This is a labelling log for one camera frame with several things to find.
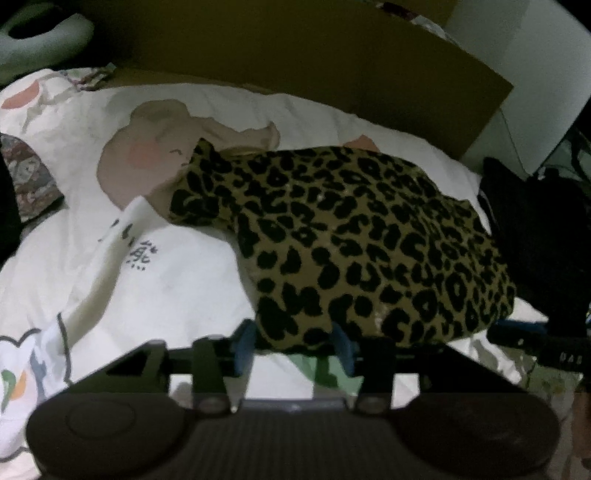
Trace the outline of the leopard print garment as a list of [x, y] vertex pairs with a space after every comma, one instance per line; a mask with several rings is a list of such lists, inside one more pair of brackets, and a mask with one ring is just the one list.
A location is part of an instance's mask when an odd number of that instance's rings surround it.
[[339, 329], [399, 348], [472, 336], [513, 312], [508, 265], [473, 204], [419, 166], [345, 146], [236, 154], [199, 140], [170, 217], [231, 234], [266, 347]]

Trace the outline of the black clothing pile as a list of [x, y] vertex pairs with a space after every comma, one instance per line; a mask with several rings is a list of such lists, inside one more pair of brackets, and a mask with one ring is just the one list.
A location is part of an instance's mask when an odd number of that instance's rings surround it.
[[590, 307], [590, 184], [555, 169], [522, 179], [487, 157], [478, 200], [517, 297], [552, 323], [581, 326]]

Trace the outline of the dark floral cloth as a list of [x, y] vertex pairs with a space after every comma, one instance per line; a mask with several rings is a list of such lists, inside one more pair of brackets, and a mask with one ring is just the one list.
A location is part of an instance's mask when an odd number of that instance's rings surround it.
[[12, 178], [23, 224], [40, 217], [63, 200], [48, 168], [26, 142], [2, 133], [1, 154]]

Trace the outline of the brown cardboard sheet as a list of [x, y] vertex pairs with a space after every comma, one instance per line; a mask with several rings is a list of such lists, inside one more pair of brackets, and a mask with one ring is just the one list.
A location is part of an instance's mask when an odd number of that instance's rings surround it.
[[461, 157], [511, 83], [460, 47], [359, 1], [87, 1], [125, 67], [329, 105]]

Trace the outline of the grey neck pillow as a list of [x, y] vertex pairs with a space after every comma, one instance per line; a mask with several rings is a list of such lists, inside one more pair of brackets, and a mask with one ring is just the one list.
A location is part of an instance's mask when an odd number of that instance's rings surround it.
[[92, 39], [94, 24], [66, 2], [29, 1], [1, 13], [1, 85], [60, 64], [79, 53]]

